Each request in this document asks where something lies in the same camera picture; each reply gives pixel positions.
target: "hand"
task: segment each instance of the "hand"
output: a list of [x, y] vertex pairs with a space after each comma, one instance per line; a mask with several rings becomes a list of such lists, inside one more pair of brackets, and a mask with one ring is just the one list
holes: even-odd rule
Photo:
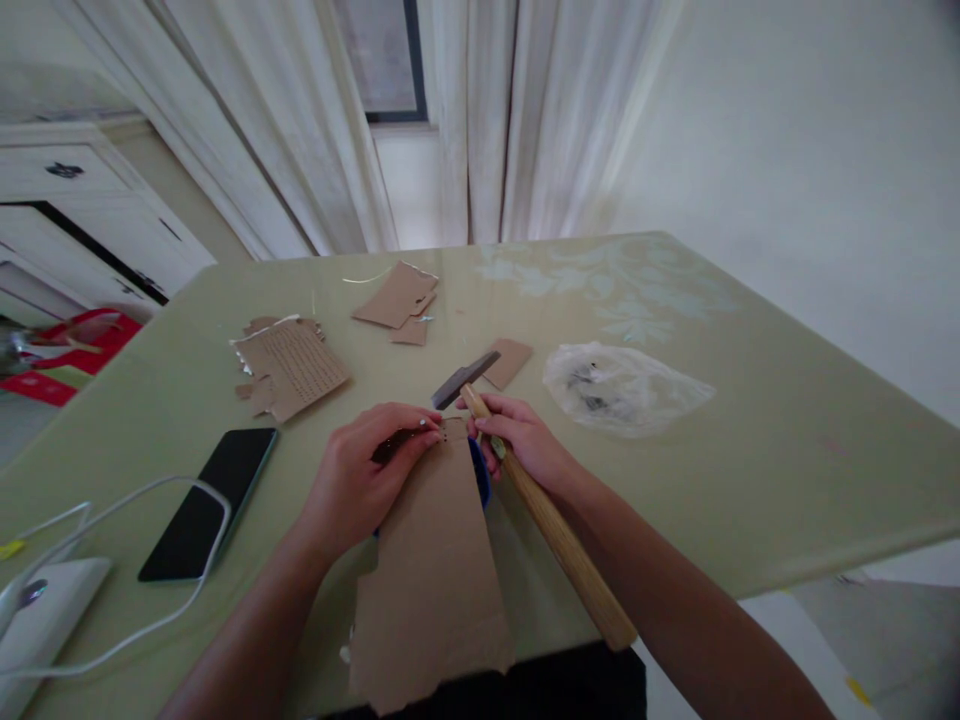
[[[592, 477], [527, 403], [485, 393], [480, 397], [493, 416], [487, 419], [470, 418], [467, 427], [473, 438], [477, 437], [478, 431], [483, 433], [481, 449], [494, 480], [500, 480], [500, 461], [490, 447], [488, 435], [508, 440], [523, 469], [552, 495], [569, 497], [578, 485]], [[467, 408], [463, 398], [457, 398], [457, 407], [461, 410]]]
[[[432, 410], [387, 403], [331, 433], [297, 521], [329, 562], [380, 526], [417, 460], [439, 442], [440, 419]], [[386, 465], [373, 462], [377, 446], [401, 429], [424, 432], [400, 446]]]

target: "wooden hammer handle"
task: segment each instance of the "wooden hammer handle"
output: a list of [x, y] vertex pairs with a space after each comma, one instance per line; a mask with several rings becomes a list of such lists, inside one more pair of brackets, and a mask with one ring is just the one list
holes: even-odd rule
[[[490, 409], [470, 383], [464, 384], [460, 389], [460, 397], [475, 418], [490, 417]], [[607, 647], [614, 652], [629, 647], [637, 639], [637, 631], [630, 622], [630, 618], [617, 602], [617, 598], [604, 582], [596, 565], [590, 560], [587, 551], [583, 549], [580, 540], [563, 519], [556, 505], [543, 488], [523, 469], [523, 465], [513, 453], [513, 448], [506, 441], [504, 445], [506, 457], [501, 460], [501, 467], [513, 479], [517, 493], [523, 499], [533, 521], [540, 528], [547, 545], [553, 551], [553, 556], [570, 579], [577, 595], [580, 596], [593, 624], [603, 635]]]

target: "white cabinet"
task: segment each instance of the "white cabinet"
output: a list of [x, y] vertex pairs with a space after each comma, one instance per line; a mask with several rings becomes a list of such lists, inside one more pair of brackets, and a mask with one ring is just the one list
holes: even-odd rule
[[78, 195], [56, 208], [167, 298], [209, 264], [136, 195]]
[[86, 308], [114, 307], [149, 318], [159, 306], [32, 207], [0, 207], [0, 243], [38, 279], [51, 279]]
[[149, 319], [216, 262], [151, 186], [154, 174], [169, 191], [169, 172], [134, 167], [114, 145], [151, 133], [136, 114], [0, 125], [0, 254], [84, 307]]

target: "white curtain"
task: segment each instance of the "white curtain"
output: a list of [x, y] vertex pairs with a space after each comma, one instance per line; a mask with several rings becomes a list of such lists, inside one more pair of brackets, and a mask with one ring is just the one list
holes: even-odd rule
[[[331, 0], [56, 2], [254, 257], [399, 249]], [[683, 3], [420, 0], [440, 244], [602, 231]]]
[[432, 7], [447, 241], [595, 231], [615, 149], [635, 130], [660, 0]]
[[255, 257], [399, 249], [329, 0], [63, 6]]

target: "red bag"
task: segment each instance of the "red bag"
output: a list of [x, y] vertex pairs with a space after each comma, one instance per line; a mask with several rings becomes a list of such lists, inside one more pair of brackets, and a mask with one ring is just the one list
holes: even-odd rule
[[52, 360], [31, 364], [38, 370], [71, 365], [96, 375], [142, 327], [119, 310], [88, 310], [38, 335], [51, 345], [71, 345], [73, 350]]
[[63, 407], [77, 388], [45, 374], [44, 370], [73, 367], [96, 375], [143, 327], [119, 310], [98, 308], [81, 313], [37, 335], [36, 345], [70, 346], [59, 357], [30, 359], [34, 370], [0, 382], [0, 388]]

